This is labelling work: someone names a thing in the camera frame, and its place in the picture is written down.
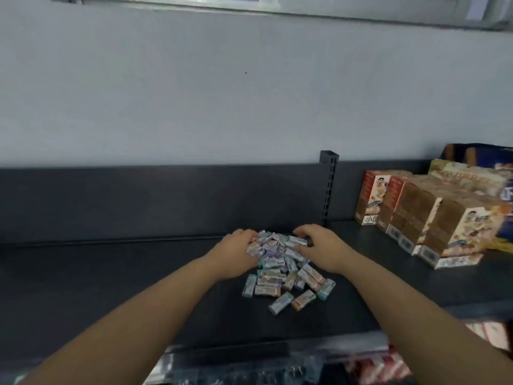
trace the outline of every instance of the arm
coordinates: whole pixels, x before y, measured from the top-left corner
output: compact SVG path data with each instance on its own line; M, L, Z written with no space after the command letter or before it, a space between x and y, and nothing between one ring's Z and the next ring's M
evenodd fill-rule
M225 236L211 251L132 297L82 332L23 385L141 385L216 282L256 267L246 254L251 230Z
M302 255L356 287L421 385L511 383L513 362L396 275L326 228L294 232L313 240Z

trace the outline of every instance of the right hand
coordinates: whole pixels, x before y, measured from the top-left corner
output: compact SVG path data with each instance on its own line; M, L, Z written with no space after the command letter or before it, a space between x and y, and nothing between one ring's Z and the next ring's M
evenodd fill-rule
M293 233L301 238L311 237L312 247L298 244L296 251L327 272L341 273L344 261L353 253L353 249L336 233L317 224L302 225Z

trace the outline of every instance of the white wall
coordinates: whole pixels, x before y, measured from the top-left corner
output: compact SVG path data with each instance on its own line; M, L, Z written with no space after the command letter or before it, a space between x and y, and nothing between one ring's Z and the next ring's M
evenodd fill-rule
M513 145L513 34L0 0L0 166Z

